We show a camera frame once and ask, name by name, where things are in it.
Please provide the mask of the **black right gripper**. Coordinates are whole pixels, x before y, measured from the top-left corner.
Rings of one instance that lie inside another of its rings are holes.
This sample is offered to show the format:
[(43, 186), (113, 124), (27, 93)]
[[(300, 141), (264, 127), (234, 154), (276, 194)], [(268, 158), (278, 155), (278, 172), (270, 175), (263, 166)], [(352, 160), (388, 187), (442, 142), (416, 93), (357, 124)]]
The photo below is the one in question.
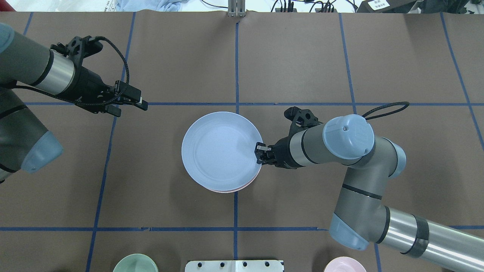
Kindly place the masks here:
[(298, 164), (290, 152), (290, 137), (285, 137), (277, 141), (274, 145), (266, 146), (264, 143), (257, 142), (254, 152), (265, 154), (272, 152), (271, 156), (256, 155), (256, 163), (259, 165), (273, 165), (278, 168), (297, 169), (303, 167)]

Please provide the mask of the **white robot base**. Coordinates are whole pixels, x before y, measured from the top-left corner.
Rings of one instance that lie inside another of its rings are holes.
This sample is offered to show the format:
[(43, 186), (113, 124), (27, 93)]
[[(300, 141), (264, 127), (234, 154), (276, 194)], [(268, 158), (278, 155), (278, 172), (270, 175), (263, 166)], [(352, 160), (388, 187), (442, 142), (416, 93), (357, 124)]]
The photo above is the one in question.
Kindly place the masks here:
[(189, 261), (185, 272), (284, 272), (280, 260), (198, 260)]

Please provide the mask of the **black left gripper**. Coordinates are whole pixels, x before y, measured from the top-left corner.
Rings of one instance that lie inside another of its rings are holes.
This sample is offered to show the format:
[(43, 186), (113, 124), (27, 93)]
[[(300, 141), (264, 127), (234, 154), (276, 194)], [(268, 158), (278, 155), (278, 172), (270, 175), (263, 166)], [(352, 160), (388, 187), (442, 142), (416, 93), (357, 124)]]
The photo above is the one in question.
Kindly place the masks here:
[(118, 105), (132, 105), (147, 111), (149, 103), (141, 96), (141, 91), (129, 85), (129, 81), (115, 81), (112, 85), (104, 83), (95, 72), (80, 67), (80, 72), (68, 88), (68, 101), (88, 112), (108, 113), (121, 116)]

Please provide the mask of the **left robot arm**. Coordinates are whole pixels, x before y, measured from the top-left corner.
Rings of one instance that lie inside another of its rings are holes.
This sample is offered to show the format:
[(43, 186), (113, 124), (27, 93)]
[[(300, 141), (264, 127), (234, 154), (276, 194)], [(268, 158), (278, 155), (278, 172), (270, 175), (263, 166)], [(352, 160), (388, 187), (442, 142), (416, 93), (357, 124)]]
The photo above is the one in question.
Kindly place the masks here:
[[(109, 44), (123, 62), (125, 77), (114, 84), (84, 66), (84, 60)], [(149, 103), (130, 84), (126, 57), (104, 36), (76, 36), (50, 47), (1, 23), (1, 182), (17, 172), (35, 173), (57, 159), (63, 147), (33, 113), (31, 91), (93, 114), (121, 116), (120, 105), (146, 111)]]

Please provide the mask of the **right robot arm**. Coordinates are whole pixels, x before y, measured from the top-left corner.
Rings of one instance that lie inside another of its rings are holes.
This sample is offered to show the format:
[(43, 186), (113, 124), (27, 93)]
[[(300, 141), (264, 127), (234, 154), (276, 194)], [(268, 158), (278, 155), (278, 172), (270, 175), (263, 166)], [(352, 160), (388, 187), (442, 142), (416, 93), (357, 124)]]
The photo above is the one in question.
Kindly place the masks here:
[(406, 166), (404, 150), (375, 135), (360, 115), (316, 122), (273, 145), (257, 142), (257, 163), (298, 169), (327, 162), (347, 166), (329, 227), (351, 249), (382, 244), (454, 272), (482, 272), (483, 239), (382, 204), (388, 181)]

